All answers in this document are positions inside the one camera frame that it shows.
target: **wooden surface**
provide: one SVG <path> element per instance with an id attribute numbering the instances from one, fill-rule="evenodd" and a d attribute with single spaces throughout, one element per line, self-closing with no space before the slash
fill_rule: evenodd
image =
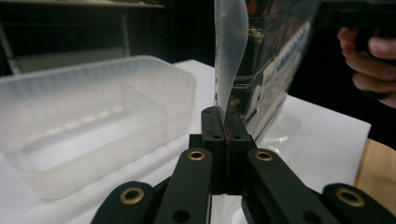
<path id="1" fill-rule="evenodd" d="M 396 151 L 368 139 L 355 186 L 396 216 Z"/>

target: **translucent plastic bin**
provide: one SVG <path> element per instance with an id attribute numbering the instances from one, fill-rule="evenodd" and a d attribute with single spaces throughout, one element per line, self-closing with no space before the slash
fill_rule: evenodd
<path id="1" fill-rule="evenodd" d="M 2 78 L 0 146 L 40 197 L 62 197 L 187 132 L 194 94 L 150 56 Z"/>

